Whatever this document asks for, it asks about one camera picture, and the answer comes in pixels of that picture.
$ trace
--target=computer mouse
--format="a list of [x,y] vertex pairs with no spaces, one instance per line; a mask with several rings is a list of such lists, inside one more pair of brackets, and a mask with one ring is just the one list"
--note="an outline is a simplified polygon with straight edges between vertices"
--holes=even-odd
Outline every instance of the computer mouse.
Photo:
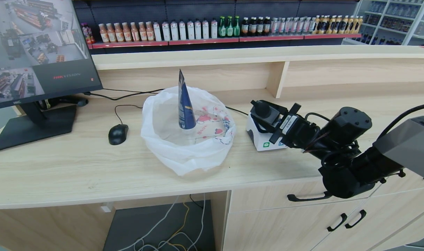
[[128,125],[117,124],[110,129],[108,141],[111,145],[122,144],[127,139]]

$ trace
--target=blue cone-shaped package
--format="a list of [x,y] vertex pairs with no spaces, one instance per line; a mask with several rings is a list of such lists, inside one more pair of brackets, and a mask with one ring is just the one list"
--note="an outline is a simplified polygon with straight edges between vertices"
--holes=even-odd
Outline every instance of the blue cone-shaped package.
[[185,130],[193,129],[196,125],[195,116],[193,114],[192,103],[190,102],[187,86],[184,81],[184,76],[180,70],[180,78],[178,81],[178,113],[180,127]]

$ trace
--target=white shelving unit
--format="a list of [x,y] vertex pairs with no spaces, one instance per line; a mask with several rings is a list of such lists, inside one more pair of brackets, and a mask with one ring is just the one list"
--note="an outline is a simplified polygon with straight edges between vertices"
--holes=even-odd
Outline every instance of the white shelving unit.
[[361,0],[354,16],[363,16],[362,37],[343,44],[424,44],[424,0]]

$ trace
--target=plastic bag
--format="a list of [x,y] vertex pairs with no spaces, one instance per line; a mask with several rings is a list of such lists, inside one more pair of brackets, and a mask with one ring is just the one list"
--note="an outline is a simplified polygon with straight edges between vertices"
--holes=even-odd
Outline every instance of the plastic bag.
[[142,110],[141,137],[148,149],[178,175],[209,170],[226,158],[236,125],[225,105],[204,90],[188,87],[197,121],[185,135],[178,124],[178,87],[148,97]]

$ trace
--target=hikvision logo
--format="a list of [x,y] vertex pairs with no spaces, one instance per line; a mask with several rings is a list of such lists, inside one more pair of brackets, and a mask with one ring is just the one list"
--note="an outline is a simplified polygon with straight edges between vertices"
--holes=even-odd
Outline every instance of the hikvision logo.
[[80,76],[80,75],[81,75],[81,73],[66,74],[66,75],[54,76],[54,79],[77,77],[77,76]]

